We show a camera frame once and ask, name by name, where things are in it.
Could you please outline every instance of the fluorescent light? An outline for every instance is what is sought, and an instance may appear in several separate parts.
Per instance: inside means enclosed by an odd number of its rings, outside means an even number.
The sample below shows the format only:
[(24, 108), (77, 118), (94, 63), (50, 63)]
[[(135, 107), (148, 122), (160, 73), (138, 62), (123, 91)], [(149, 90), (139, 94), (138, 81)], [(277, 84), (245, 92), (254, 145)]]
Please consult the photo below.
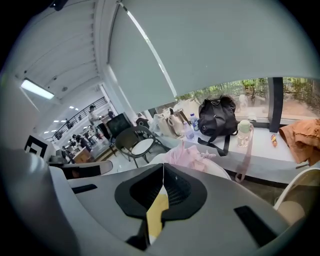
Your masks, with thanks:
[(54, 95), (51, 92), (48, 92), (47, 90), (42, 89), (40, 86), (36, 85), (35, 83), (33, 83), (29, 80), (23, 80), (21, 87), (23, 89), (26, 89), (29, 92), (37, 94), (37, 95), (44, 97), (48, 100), (51, 100), (54, 97)]

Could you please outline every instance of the wall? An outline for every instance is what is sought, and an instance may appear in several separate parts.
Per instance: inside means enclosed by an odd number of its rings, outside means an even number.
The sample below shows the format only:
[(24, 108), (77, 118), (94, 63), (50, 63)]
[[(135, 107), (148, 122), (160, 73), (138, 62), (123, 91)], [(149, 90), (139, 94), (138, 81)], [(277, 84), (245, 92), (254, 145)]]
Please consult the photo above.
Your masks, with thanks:
[(117, 78), (109, 65), (103, 68), (103, 74), (101, 74), (101, 77), (104, 81), (103, 87), (109, 95), (109, 98), (111, 99), (111, 102), (118, 114), (125, 112), (129, 120), (132, 123), (135, 123), (134, 120), (138, 118), (138, 116), (133, 111), (126, 96), (121, 92)]
[(0, 146), (24, 149), (40, 112), (20, 88), (19, 79), (4, 73), (0, 80)]

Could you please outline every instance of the orange jacket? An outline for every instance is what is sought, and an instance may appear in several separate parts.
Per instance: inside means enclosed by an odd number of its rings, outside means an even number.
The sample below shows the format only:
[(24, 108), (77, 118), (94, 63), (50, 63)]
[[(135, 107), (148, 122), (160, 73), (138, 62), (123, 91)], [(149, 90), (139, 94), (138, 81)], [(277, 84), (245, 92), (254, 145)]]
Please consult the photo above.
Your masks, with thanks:
[(308, 160), (312, 166), (320, 160), (320, 118), (297, 121), (281, 127), (279, 133), (298, 164)]

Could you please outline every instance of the pink fabric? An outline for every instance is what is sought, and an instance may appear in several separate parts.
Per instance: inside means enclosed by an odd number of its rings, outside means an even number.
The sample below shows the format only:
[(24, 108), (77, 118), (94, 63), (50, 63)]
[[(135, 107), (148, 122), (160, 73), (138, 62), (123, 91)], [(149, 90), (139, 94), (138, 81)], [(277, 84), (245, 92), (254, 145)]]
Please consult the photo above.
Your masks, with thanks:
[(201, 172), (205, 172), (206, 165), (203, 163), (204, 158), (212, 159), (216, 155), (206, 153), (200, 153), (195, 145), (185, 148), (185, 142), (174, 147), (167, 152), (163, 160), (165, 163), (192, 168)]

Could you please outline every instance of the window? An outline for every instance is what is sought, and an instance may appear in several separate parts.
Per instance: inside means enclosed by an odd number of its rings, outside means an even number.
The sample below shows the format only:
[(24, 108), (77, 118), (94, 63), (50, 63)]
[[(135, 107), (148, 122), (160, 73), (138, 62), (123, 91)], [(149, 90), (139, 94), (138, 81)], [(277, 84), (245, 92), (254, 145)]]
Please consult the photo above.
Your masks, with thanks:
[(284, 77), (281, 122), (317, 117), (320, 117), (320, 81)]
[(156, 108), (158, 114), (164, 109), (174, 107), (180, 100), (196, 100), (201, 104), (205, 99), (218, 98), (221, 95), (230, 96), (236, 104), (237, 118), (268, 118), (269, 86), (267, 78), (238, 80), (212, 85), (201, 90), (195, 90), (176, 97), (177, 101)]

